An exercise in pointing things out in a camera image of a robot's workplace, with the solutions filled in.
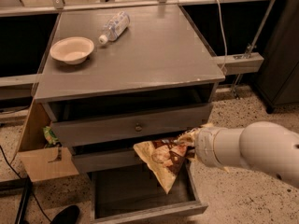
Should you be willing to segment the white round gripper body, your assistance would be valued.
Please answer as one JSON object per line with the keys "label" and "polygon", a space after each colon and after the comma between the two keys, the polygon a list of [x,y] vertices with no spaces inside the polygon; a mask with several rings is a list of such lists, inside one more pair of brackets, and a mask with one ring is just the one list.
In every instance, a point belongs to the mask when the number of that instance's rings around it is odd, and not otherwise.
{"label": "white round gripper body", "polygon": [[194,142],[197,158],[207,167],[240,167],[239,138],[242,132],[242,128],[202,128]]}

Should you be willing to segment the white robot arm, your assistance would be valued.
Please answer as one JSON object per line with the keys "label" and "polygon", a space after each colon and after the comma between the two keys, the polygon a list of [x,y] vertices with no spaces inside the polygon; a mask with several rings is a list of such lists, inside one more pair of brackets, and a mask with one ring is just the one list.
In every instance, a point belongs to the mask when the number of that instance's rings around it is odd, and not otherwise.
{"label": "white robot arm", "polygon": [[195,153],[208,167],[260,171],[299,188],[299,134],[260,121],[246,128],[201,128]]}

